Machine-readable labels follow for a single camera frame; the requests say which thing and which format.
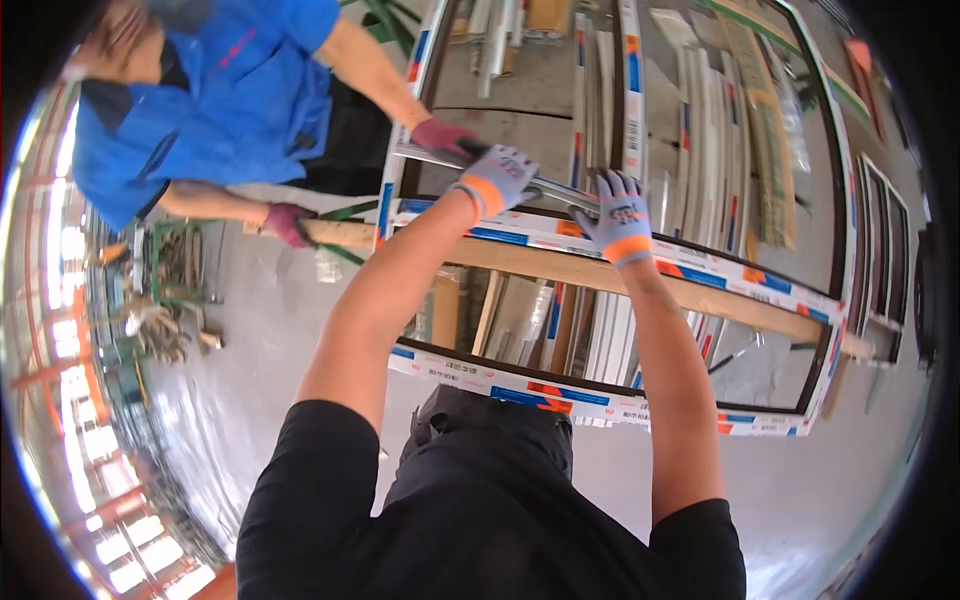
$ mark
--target blue shirt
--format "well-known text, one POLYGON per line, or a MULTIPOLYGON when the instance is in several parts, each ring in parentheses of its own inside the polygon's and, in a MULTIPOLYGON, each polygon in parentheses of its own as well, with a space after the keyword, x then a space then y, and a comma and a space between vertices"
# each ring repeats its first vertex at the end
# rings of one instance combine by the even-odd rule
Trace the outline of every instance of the blue shirt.
POLYGON ((329 69, 312 54, 337 1, 207 4, 190 33, 165 28, 189 90, 84 82, 73 175, 115 229, 149 211, 171 180, 281 183, 324 153, 329 69))

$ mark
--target floor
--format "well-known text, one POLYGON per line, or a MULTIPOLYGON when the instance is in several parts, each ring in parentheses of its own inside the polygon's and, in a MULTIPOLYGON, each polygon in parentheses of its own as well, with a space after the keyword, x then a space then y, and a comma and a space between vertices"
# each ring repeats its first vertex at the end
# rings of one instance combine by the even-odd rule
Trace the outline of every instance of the floor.
MULTIPOLYGON (((420 2, 411 4, 420 7, 420 2)), ((809 24, 818 42, 828 41, 832 33, 826 20, 809 24)), ((830 61, 835 53, 825 56, 830 61)), ((850 129, 852 137, 871 143, 868 127, 853 123, 850 129)), ((894 131, 891 121, 888 132, 894 131)), ((883 156, 875 161, 894 179, 916 227, 923 208, 915 170, 908 168, 908 154, 896 141, 888 150, 878 151, 883 156)), ((248 186, 246 193, 324 209, 351 204, 270 186, 248 186)), ((211 232, 211 246, 218 246, 218 236, 211 232)), ((336 283, 320 283, 310 252, 245 236, 237 226, 227 227, 222 242, 219 271, 211 276, 224 304, 211 309, 208 318, 223 326, 226 347, 203 359, 191 352, 185 364, 174 367, 151 364, 146 378, 169 431, 176 432, 170 436, 169 459, 189 490, 190 504, 232 554, 253 484, 271 456, 324 320, 354 268, 344 266, 336 283)), ((908 314, 907 330, 912 330, 912 311, 908 314)), ((903 473, 921 408, 924 374, 916 364, 916 348, 908 339, 894 371, 881 374, 851 365, 832 418, 818 421, 807 437, 721 439, 750 598, 816 597, 876 530, 895 495, 892 486, 903 473)), ((392 482, 410 413, 432 387, 401 373, 389 375, 381 437, 386 456, 375 514, 392 482)), ((628 425, 577 427, 574 451, 578 490, 646 540, 649 435, 628 425)))

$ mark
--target red work glove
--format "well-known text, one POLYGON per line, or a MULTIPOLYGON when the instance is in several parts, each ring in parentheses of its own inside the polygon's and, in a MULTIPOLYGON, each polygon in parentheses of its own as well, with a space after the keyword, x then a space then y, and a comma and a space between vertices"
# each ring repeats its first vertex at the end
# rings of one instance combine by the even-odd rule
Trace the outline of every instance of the red work glove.
POLYGON ((263 227, 276 233, 290 248, 315 248, 300 219, 316 219, 316 212, 290 203, 270 204, 263 227))
POLYGON ((488 145, 480 141, 480 136, 471 130, 447 125, 437 117, 430 117, 423 121, 410 134, 410 141, 422 146, 426 150, 439 155, 446 155, 463 163, 471 164, 478 158, 476 153, 468 149, 472 146, 487 148, 488 145))

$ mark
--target hand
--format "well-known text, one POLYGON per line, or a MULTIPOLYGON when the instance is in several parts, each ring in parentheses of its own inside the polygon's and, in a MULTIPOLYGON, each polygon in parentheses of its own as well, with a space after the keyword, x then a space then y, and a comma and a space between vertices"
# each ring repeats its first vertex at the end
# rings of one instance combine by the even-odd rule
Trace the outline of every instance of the hand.
POLYGON ((426 150, 459 158, 460 162, 475 159, 463 142, 479 142, 480 136, 471 130, 447 125, 437 117, 423 121, 410 134, 410 141, 426 150))
POLYGON ((539 169, 526 153, 494 144, 450 189, 462 189, 469 194, 479 221, 539 196, 539 191, 525 189, 539 169))
POLYGON ((650 217, 647 201, 640 196, 636 180, 607 171, 606 176, 597 176, 597 190, 600 220, 595 221, 580 208, 572 207, 570 216, 577 225, 617 269, 650 256, 653 249, 650 217))
POLYGON ((290 248, 316 248, 317 244, 307 235, 300 219, 316 219, 319 216, 316 212, 296 204, 270 204, 263 227, 276 233, 290 248))

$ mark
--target man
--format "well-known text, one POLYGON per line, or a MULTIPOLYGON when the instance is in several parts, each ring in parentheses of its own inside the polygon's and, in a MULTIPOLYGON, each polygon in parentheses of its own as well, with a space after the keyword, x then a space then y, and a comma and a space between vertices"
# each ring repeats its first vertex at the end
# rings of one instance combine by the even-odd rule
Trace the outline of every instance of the man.
POLYGON ((241 600, 745 597, 707 370, 650 254, 646 202, 614 173, 597 178, 599 222, 575 218, 634 307, 653 435, 649 546, 571 485, 566 416, 446 386, 415 414, 370 516, 396 337, 460 236, 517 205, 536 170, 494 146, 350 282, 244 515, 241 600))
POLYGON ((163 27, 142 0, 112 0, 63 75, 83 80, 74 178, 115 229, 159 204, 310 245, 311 211, 224 186, 372 195, 391 119, 434 150, 473 136, 432 118, 337 0, 190 0, 163 27))

